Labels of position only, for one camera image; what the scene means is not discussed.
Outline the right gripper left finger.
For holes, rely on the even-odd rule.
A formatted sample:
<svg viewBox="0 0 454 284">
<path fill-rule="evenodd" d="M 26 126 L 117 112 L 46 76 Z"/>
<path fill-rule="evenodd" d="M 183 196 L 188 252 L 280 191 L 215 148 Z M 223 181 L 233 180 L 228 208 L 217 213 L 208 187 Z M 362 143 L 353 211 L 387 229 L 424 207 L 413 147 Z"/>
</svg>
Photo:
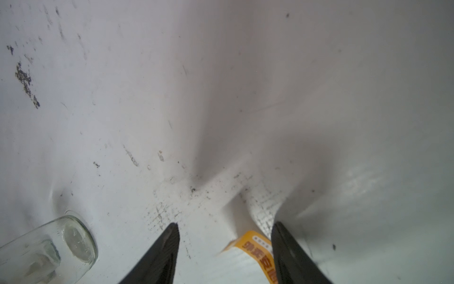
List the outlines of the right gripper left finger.
<svg viewBox="0 0 454 284">
<path fill-rule="evenodd" d="M 172 284 L 175 276 L 180 234 L 177 223 L 167 226 L 121 284 Z"/>
</svg>

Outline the square glass bottle with cork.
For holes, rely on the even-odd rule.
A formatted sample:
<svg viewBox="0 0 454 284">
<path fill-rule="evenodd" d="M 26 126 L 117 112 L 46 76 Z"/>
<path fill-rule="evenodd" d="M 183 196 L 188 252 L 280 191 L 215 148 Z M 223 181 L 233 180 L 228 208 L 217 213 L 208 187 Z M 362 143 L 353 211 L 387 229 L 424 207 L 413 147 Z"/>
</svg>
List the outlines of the square glass bottle with cork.
<svg viewBox="0 0 454 284">
<path fill-rule="evenodd" d="M 1 283 L 75 284 L 97 258 L 88 228 L 65 215 L 1 247 Z"/>
</svg>

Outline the orange peeled label strip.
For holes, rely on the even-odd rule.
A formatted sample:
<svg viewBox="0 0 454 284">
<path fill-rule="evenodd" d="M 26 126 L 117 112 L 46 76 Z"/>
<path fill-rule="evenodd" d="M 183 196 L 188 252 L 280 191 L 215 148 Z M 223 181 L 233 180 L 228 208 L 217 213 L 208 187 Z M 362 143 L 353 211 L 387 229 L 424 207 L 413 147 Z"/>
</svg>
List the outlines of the orange peeled label strip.
<svg viewBox="0 0 454 284">
<path fill-rule="evenodd" d="M 234 247 L 242 250 L 258 263 L 270 284 L 277 284 L 279 282 L 277 279 L 273 248 L 268 238 L 251 230 L 228 243 L 221 252 L 227 252 Z"/>
</svg>

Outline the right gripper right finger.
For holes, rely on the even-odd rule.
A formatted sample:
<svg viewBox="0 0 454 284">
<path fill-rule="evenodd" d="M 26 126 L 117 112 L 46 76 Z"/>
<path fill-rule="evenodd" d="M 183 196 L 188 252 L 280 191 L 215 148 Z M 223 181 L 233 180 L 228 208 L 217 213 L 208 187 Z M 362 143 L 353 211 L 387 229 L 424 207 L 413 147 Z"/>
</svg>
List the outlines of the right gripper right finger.
<svg viewBox="0 0 454 284">
<path fill-rule="evenodd" d="M 331 284 L 315 262 L 300 247 L 282 222 L 271 232 L 274 263 L 279 284 Z"/>
</svg>

